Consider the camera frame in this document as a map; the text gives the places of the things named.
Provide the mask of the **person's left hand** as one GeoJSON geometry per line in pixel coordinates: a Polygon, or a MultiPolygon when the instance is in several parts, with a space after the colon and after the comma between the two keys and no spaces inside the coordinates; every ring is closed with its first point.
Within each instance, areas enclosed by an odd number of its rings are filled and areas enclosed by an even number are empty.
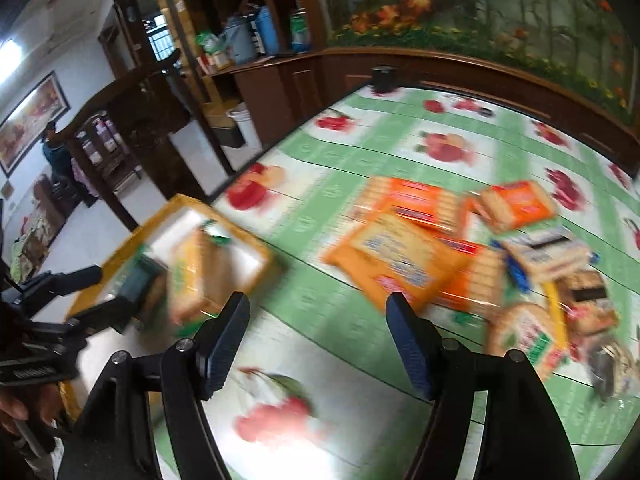
{"type": "Polygon", "coordinates": [[[34,385],[24,389],[2,386],[0,396],[1,425],[10,434],[18,434],[17,420],[26,422],[33,414],[45,425],[51,426],[63,409],[57,384],[34,385]]]}

